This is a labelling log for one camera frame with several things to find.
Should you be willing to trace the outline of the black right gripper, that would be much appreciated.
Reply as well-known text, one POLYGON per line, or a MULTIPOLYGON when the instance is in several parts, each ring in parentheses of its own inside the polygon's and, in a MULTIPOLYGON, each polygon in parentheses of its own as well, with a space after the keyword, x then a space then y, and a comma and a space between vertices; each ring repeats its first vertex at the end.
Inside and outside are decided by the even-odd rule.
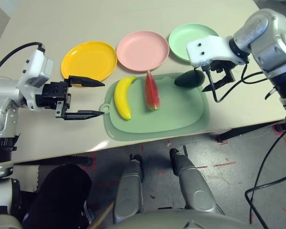
MULTIPOLYGON (((210 70, 213 72, 225 73, 225 77, 223 77, 221 80, 217 81, 214 83, 214 89, 217 90, 220 87, 232 83, 235 81, 234 75, 232 73, 232 69, 236 67, 236 64, 234 64, 232 61, 223 61, 223 60, 214 60, 211 61, 209 64, 206 66, 202 66, 202 70, 210 70)), ((208 92, 212 91, 212 86, 211 84, 207 85, 202 92, 208 92)))

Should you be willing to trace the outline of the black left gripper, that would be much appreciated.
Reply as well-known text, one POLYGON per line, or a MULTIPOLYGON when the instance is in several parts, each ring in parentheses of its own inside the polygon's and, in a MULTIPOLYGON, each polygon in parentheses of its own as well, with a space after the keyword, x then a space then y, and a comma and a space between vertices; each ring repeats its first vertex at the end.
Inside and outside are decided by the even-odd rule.
POLYGON ((71 94, 68 88, 73 84, 83 87, 101 87, 104 83, 88 77, 70 75, 68 81, 51 82, 43 86, 42 93, 37 95, 37 106, 39 108, 55 110, 55 117, 64 120, 86 120, 104 114, 101 111, 79 110, 67 113, 70 108, 71 94))

